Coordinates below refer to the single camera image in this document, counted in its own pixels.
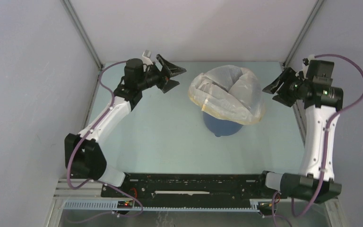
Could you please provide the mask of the translucent yellowish plastic trash bag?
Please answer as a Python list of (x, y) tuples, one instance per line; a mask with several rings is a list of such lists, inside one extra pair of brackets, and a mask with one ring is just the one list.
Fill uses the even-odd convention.
[(195, 77), (188, 89), (201, 111), (241, 125), (260, 122), (265, 102), (257, 76), (248, 68), (224, 65)]

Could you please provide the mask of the blue plastic trash bin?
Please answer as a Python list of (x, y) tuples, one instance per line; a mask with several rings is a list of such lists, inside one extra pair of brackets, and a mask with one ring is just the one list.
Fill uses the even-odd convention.
[(206, 112), (203, 112), (203, 121), (205, 126), (216, 136), (231, 136), (237, 133), (242, 127), (242, 124), (217, 119)]

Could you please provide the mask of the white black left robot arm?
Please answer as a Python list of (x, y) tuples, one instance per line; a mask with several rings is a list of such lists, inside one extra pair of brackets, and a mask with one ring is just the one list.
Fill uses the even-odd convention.
[[(77, 134), (68, 134), (64, 140), (67, 184), (78, 189), (88, 181), (112, 185), (112, 191), (119, 197), (130, 192), (130, 183), (125, 181), (126, 173), (111, 166), (101, 149), (110, 133), (130, 114), (142, 98), (143, 91), (157, 87), (167, 93), (179, 82), (173, 78), (186, 69), (167, 61), (157, 54), (157, 62), (150, 59), (151, 52), (145, 51), (141, 58), (116, 62), (101, 70), (98, 82), (110, 94), (110, 100), (98, 116)], [(123, 65), (123, 76), (116, 89), (102, 83), (105, 72), (117, 65)]]

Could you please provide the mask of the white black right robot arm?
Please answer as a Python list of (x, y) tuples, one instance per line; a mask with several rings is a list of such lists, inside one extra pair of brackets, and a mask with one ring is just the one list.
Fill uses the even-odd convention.
[(334, 181), (332, 165), (335, 126), (342, 110), (344, 92), (332, 86), (334, 63), (303, 60), (301, 71), (286, 68), (263, 92), (291, 107), (303, 101), (306, 117), (305, 152), (297, 174), (264, 171), (256, 192), (267, 198), (283, 196), (321, 204), (337, 197), (342, 186)]

